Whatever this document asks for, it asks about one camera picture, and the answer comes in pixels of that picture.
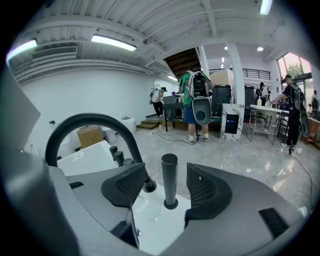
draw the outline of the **marble floor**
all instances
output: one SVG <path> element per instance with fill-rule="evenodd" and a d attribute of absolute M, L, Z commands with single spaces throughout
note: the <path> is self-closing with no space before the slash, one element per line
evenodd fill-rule
<path fill-rule="evenodd" d="M 281 147 L 281 140 L 276 138 L 274 145 L 266 135 L 255 134 L 250 141 L 245 134 L 247 123 L 244 124 L 239 142 L 226 141 L 218 138 L 219 134 L 210 132 L 211 140 L 200 140 L 193 144 L 182 141 L 187 136 L 186 130 L 164 128 L 144 130 L 134 133 L 143 161 L 149 175 L 159 184 L 163 184 L 161 157 L 172 153 L 178 157 L 177 194 L 190 198 L 186 186 L 187 163 L 201 164 L 224 171 L 243 175 L 263 182 L 279 193 L 295 207 L 306 206 L 311 209 L 311 182 L 300 163 L 290 157 L 288 151 Z M 130 152 L 124 140 L 117 135 L 113 144 L 123 151 L 124 157 L 129 158 Z M 319 199 L 320 181 L 320 151 L 312 145 L 299 141 L 292 155 L 297 158 L 312 178 L 312 204 Z"/>

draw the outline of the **bottle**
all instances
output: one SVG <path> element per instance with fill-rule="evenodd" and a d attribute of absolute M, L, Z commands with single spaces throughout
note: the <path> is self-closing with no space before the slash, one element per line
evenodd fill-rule
<path fill-rule="evenodd" d="M 258 98 L 258 107 L 261 107 L 262 106 L 262 100 L 261 100 L 261 97 L 259 96 L 259 98 Z"/>

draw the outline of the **fluorescent light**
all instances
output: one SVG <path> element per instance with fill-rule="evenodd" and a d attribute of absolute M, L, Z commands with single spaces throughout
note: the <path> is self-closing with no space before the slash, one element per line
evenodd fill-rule
<path fill-rule="evenodd" d="M 106 45 L 112 45 L 112 46 L 116 46 L 116 47 L 120 47 L 123 49 L 126 49 L 128 51 L 134 51 L 135 49 L 137 49 L 137 47 L 135 47 L 132 44 L 117 40 L 117 39 L 112 39 L 106 36 L 101 36 L 101 35 L 93 35 L 93 37 L 91 38 L 91 42 L 95 42 L 95 43 L 102 43 L 102 44 L 106 44 Z"/>
<path fill-rule="evenodd" d="M 262 4 L 260 7 L 260 14 L 268 15 L 270 12 L 271 5 L 272 5 L 272 0 L 262 0 Z"/>
<path fill-rule="evenodd" d="M 23 51 L 29 50 L 36 46 L 37 46 L 37 41 L 34 39 L 31 41 L 25 42 L 24 44 L 21 44 L 17 48 L 14 48 L 12 51 L 10 51 L 6 56 L 6 61 L 12 59 L 14 56 L 18 55 L 19 53 L 22 53 Z"/>
<path fill-rule="evenodd" d="M 174 81 L 178 81 L 178 79 L 176 79 L 175 77 L 171 76 L 171 75 L 168 75 L 168 78 L 174 80 Z"/>

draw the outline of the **railing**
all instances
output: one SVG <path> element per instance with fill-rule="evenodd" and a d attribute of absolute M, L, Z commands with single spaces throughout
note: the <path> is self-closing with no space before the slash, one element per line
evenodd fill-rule
<path fill-rule="evenodd" d="M 224 68 L 210 69 L 209 74 L 211 75 L 215 72 L 219 72 L 220 70 L 224 70 Z M 270 72 L 265 70 L 243 68 L 242 74 L 244 78 L 257 78 L 257 79 L 271 80 Z"/>

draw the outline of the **blue shorts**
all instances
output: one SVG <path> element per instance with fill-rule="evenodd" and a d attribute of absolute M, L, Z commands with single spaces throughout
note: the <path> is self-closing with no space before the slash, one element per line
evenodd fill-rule
<path fill-rule="evenodd" d="M 194 115 L 194 110 L 192 109 L 192 102 L 190 104 L 183 105 L 184 112 L 184 122 L 189 125 L 195 125 L 196 119 Z"/>

